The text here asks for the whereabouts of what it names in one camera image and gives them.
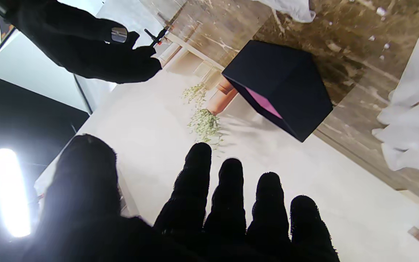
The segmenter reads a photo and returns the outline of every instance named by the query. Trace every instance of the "terracotta pot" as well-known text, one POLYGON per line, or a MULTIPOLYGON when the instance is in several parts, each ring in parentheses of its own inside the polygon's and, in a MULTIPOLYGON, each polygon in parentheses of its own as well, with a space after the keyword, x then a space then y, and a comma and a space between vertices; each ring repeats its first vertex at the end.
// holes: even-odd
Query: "terracotta pot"
POLYGON ((214 94, 214 96, 211 97, 211 99, 208 101, 208 106, 206 109, 208 109, 213 115, 217 116, 224 109, 226 109, 226 107, 234 99, 237 93, 238 91, 234 87, 232 87, 232 89, 227 94, 224 94, 218 88, 216 94, 214 94))
POLYGON ((219 91, 227 95, 231 90, 234 89, 234 86, 223 76, 221 81, 218 83, 217 88, 219 89, 219 91))

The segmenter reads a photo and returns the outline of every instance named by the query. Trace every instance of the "black sleeve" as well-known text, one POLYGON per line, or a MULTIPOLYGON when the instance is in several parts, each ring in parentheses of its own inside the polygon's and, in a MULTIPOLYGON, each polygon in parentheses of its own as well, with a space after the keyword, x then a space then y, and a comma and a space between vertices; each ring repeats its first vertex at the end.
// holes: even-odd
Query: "black sleeve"
POLYGON ((125 28, 118 22, 96 18, 87 11, 57 1, 45 2, 38 14, 46 30, 88 40, 112 42, 111 29, 125 28))

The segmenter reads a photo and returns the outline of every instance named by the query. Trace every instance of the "bright light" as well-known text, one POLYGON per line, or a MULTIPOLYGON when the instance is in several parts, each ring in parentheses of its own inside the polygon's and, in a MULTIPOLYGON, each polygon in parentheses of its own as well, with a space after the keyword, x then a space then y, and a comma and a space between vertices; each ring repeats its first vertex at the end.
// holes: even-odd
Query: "bright light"
POLYGON ((4 223, 14 237, 30 234, 24 180, 14 151, 0 149, 0 207, 4 223))

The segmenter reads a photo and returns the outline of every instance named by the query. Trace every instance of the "gloved hand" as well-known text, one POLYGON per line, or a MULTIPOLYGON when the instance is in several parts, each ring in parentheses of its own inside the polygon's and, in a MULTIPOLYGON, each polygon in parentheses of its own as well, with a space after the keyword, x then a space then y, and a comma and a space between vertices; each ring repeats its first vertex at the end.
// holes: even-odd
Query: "gloved hand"
POLYGON ((139 37, 136 32, 129 32, 125 43, 112 39, 113 28, 125 28, 120 23, 95 18, 56 0, 0 2, 10 3, 7 6, 11 7, 1 15, 71 73, 115 83, 135 83, 144 82, 161 70, 159 60, 151 58, 156 53, 153 47, 132 49, 139 37))
POLYGON ((242 164, 226 160, 205 221, 211 148, 195 144, 152 228, 138 217, 120 216, 115 164, 114 151, 94 136, 69 143, 24 261, 339 261, 316 204, 306 196, 291 203, 289 239, 284 192, 274 173, 258 181, 246 230, 242 164))
POLYGON ((210 167, 211 148, 195 144, 156 219, 156 230, 209 261, 234 257, 251 261, 339 261, 318 208, 307 196, 292 200, 289 239, 284 191, 275 173, 263 174, 259 179, 253 222, 246 230, 243 169, 237 159, 228 159, 221 166, 211 213, 205 220, 210 167))

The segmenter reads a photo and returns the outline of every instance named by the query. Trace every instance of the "black cube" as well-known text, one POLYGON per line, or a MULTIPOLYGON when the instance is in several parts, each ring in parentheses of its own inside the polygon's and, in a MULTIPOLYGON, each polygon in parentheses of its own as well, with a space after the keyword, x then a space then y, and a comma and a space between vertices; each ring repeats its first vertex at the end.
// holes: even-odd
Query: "black cube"
POLYGON ((312 55, 251 40, 223 76, 261 115, 303 142, 332 111, 312 55))

